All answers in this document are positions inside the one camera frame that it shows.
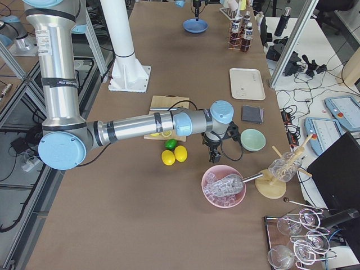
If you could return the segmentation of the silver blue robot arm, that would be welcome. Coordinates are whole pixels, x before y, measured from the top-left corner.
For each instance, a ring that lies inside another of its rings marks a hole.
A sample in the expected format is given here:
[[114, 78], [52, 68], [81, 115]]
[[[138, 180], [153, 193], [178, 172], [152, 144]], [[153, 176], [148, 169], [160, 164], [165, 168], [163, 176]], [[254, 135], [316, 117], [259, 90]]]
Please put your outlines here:
[[35, 29], [41, 82], [47, 117], [42, 124], [39, 156], [49, 167], [68, 170], [79, 166], [89, 151], [120, 140], [175, 131], [178, 136], [200, 133], [212, 162], [219, 160], [218, 146], [238, 130], [234, 109], [215, 101], [209, 109], [180, 108], [118, 121], [87, 122], [79, 112], [71, 33], [85, 30], [84, 1], [25, 1], [25, 14]]

